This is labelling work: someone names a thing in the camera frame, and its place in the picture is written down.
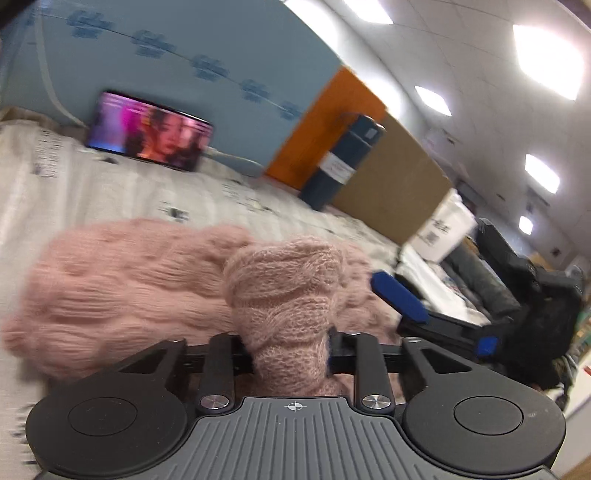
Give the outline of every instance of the white container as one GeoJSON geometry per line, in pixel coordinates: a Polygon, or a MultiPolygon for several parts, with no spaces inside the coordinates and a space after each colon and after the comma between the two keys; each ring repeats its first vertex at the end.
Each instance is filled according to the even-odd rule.
{"type": "Polygon", "coordinates": [[[439,263],[475,226],[474,215],[451,189],[410,244],[425,260],[439,263]]]}

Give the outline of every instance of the blue wall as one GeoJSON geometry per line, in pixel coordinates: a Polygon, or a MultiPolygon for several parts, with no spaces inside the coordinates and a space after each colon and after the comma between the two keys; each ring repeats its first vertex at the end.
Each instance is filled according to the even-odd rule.
{"type": "MultiPolygon", "coordinates": [[[[43,0],[41,11],[51,78],[74,115],[89,123],[101,90],[128,92],[210,121],[213,147],[263,166],[341,65],[280,0],[43,0]]],[[[2,106],[66,124],[41,82],[32,14],[2,32],[2,56],[15,51],[0,62],[2,106]]]]}

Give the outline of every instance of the gray ribbed plate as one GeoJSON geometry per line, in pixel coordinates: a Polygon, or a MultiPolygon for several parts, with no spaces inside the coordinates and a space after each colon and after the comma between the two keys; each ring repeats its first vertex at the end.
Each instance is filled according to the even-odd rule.
{"type": "MultiPolygon", "coordinates": [[[[58,480],[50,473],[38,480],[58,480]]],[[[344,398],[246,398],[197,422],[161,464],[126,480],[459,480],[416,454],[385,418],[344,398]]],[[[524,480],[554,480],[545,469],[524,480]]]]}

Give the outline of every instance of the crosshair symbol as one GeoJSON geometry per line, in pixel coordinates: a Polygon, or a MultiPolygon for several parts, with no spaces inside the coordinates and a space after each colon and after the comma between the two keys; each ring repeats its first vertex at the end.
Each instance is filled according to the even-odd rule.
{"type": "Polygon", "coordinates": [[[299,411],[302,408],[305,407],[305,405],[302,405],[299,402],[291,402],[289,405],[286,405],[287,408],[289,408],[291,411],[299,411]]]}

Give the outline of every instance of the metal screw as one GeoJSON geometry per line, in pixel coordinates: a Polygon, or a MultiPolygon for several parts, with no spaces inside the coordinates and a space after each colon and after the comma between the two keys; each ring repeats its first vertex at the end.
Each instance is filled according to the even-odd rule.
{"type": "Polygon", "coordinates": [[[372,410],[382,410],[383,408],[388,408],[392,404],[388,397],[375,394],[368,395],[361,401],[361,403],[372,410]]]}
{"type": "Polygon", "coordinates": [[[207,395],[201,399],[201,406],[208,410],[219,410],[230,404],[230,401],[223,395],[207,395]]]}

